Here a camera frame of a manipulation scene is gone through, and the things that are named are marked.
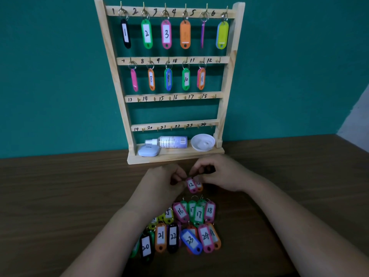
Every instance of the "key tag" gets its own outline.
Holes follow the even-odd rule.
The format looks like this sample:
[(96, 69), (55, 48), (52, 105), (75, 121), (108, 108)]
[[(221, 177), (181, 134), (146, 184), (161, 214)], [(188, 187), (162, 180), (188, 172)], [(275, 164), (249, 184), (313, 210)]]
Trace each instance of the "key tag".
[(215, 203), (213, 201), (206, 202), (205, 205), (205, 221), (213, 223), (215, 218)]
[(164, 84), (166, 90), (170, 91), (172, 89), (172, 63), (168, 60), (165, 63), (165, 71), (164, 71)]
[(159, 216), (159, 220), (163, 221), (166, 224), (172, 224), (174, 221), (173, 210), (169, 207), (164, 214)]
[(159, 253), (166, 249), (166, 224), (158, 223), (155, 230), (155, 250)]
[(141, 30), (142, 30), (142, 38), (144, 40), (144, 46), (147, 49), (152, 48), (152, 34), (151, 34), (151, 23), (149, 21), (150, 14), (147, 10), (145, 10), (145, 2), (144, 9), (141, 11)]
[(210, 234), (210, 229), (206, 224), (202, 224), (197, 229), (204, 252), (211, 253), (214, 251), (214, 242)]
[(202, 183), (195, 182), (195, 185), (197, 187), (197, 190), (199, 192), (202, 192), (202, 190), (204, 189), (204, 186), (202, 185)]
[(155, 90), (155, 74), (154, 74), (154, 67), (155, 64), (153, 61), (150, 60), (146, 63), (146, 68), (147, 68), (147, 76), (149, 79), (149, 88), (154, 91)]
[(125, 19), (122, 18), (120, 21), (120, 27), (122, 29), (122, 36), (123, 36), (123, 43), (127, 49), (130, 49), (131, 48), (131, 37), (130, 37), (130, 30), (128, 29), (128, 22), (127, 22), (130, 15), (125, 9), (123, 9), (122, 1), (120, 1), (120, 9), (118, 10), (118, 15), (121, 16), (121, 13), (125, 15)]
[(207, 4), (206, 11), (201, 12), (199, 18), (203, 22), (203, 24), (201, 25), (201, 48), (204, 48), (205, 22), (209, 20), (209, 13), (207, 12)]
[(159, 220), (158, 220), (158, 217), (155, 217), (148, 225), (147, 227), (150, 229), (150, 230), (155, 230), (156, 228), (156, 225), (158, 224)]
[(186, 212), (188, 214), (188, 203), (187, 203), (187, 201), (185, 201), (184, 197), (182, 197), (181, 204), (183, 205), (184, 209), (186, 210)]
[(187, 178), (187, 187), (190, 190), (192, 194), (195, 194), (197, 192), (197, 187), (195, 185), (195, 181), (192, 178)]
[(170, 254), (174, 254), (179, 248), (179, 228), (176, 223), (168, 225), (168, 241), (166, 248)]
[(191, 24), (188, 21), (187, 4), (182, 14), (183, 20), (179, 25), (179, 39), (181, 47), (188, 49), (191, 46)]
[(190, 64), (187, 60), (182, 62), (182, 68), (182, 88), (188, 90), (190, 88)]
[(224, 49), (227, 46), (228, 41), (228, 31), (229, 31), (229, 24), (227, 22), (228, 20), (228, 13), (222, 13), (222, 21), (218, 25), (217, 29), (217, 40), (215, 42), (215, 45), (218, 49)]
[(193, 221), (193, 216), (195, 214), (195, 206), (197, 203), (195, 200), (192, 200), (192, 198), (194, 197), (197, 197), (197, 196), (196, 195), (192, 196), (191, 200), (188, 202), (188, 214), (190, 215), (190, 221)]
[(206, 225), (209, 227), (211, 238), (213, 239), (214, 243), (214, 249), (219, 250), (220, 247), (222, 246), (222, 242), (220, 242), (220, 238), (217, 232), (215, 231), (214, 226), (211, 223), (206, 223)]
[(154, 259), (153, 232), (144, 231), (140, 237), (140, 255), (143, 263), (150, 263)]
[(132, 86), (133, 86), (133, 90), (135, 92), (138, 91), (138, 83), (137, 83), (137, 75), (136, 75), (136, 68), (137, 68), (137, 63), (134, 61), (130, 61), (128, 63), (128, 68), (131, 70), (131, 78), (132, 78)]
[(200, 201), (196, 203), (192, 223), (195, 227), (204, 223), (204, 206), (201, 205)]
[(137, 255), (137, 252), (138, 252), (139, 248), (140, 248), (140, 240), (138, 239), (138, 241), (136, 242), (136, 245), (132, 249), (130, 259), (134, 258)]
[(200, 90), (203, 90), (205, 87), (205, 73), (206, 73), (205, 69), (206, 69), (205, 61), (200, 61), (199, 70), (197, 71), (197, 87)]
[(173, 212), (181, 223), (187, 223), (190, 220), (190, 216), (180, 202), (173, 203)]
[(202, 244), (189, 229), (182, 230), (180, 238), (193, 254), (199, 255), (203, 251)]
[[(193, 225), (188, 224), (187, 229), (189, 229), (195, 235), (196, 239), (199, 238), (199, 236), (197, 235), (197, 228), (196, 227), (194, 227)], [(188, 247), (186, 247), (186, 248), (187, 248), (187, 252), (192, 254), (192, 251)]]
[(167, 17), (168, 19), (163, 20), (161, 24), (162, 30), (162, 44), (165, 49), (170, 49), (172, 46), (172, 25), (169, 22), (169, 13), (166, 10), (166, 3), (164, 5), (164, 10), (160, 14), (161, 17)]

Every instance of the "hand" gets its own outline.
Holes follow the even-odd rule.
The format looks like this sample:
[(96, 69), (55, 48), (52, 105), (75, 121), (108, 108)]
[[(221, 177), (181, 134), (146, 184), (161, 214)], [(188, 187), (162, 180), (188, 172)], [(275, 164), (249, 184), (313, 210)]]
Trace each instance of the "hand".
[[(204, 174), (210, 165), (215, 167), (215, 172)], [(247, 182), (260, 177), (224, 154), (199, 158), (190, 170), (190, 176), (196, 174), (200, 174), (194, 177), (196, 182), (214, 184), (229, 191), (245, 191)]]
[(125, 205), (148, 222), (160, 216), (186, 188), (186, 172), (177, 164), (150, 168)]

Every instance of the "left hand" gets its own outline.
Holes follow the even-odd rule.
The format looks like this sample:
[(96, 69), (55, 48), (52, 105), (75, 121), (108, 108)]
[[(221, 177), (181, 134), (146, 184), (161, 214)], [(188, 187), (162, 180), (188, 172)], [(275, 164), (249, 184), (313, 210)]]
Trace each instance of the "left hand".
[(125, 205), (139, 212), (148, 223), (165, 212), (186, 188), (186, 172), (178, 164), (150, 168)]

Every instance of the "pink key tag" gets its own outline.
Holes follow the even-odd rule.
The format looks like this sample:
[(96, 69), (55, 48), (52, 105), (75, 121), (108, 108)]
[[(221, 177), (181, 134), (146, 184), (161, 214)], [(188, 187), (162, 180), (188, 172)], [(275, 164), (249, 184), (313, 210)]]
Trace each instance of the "pink key tag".
[(210, 234), (210, 229), (206, 224), (201, 224), (197, 231), (199, 232), (199, 238), (203, 245), (203, 250), (206, 253), (214, 251), (214, 242)]
[(215, 203), (213, 201), (206, 202), (205, 205), (205, 221), (213, 223), (215, 218)]
[(172, 25), (169, 20), (163, 20), (161, 24), (162, 44), (165, 49), (170, 49), (172, 46)]
[(195, 194), (197, 192), (197, 186), (195, 184), (195, 181), (193, 181), (192, 178), (187, 178), (186, 180), (188, 189), (192, 194)]
[(173, 212), (181, 223), (187, 223), (190, 220), (190, 216), (180, 202), (173, 203)]
[(134, 91), (138, 91), (137, 75), (135, 69), (131, 69), (132, 86)]

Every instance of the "yellow key tag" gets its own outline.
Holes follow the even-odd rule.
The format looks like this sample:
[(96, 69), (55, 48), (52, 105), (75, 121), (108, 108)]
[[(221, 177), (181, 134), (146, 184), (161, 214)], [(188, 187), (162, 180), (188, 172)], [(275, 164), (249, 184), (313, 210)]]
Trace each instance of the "yellow key tag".
[(216, 42), (216, 46), (218, 49), (224, 49), (227, 46), (228, 30), (229, 30), (228, 22), (222, 21), (219, 23)]

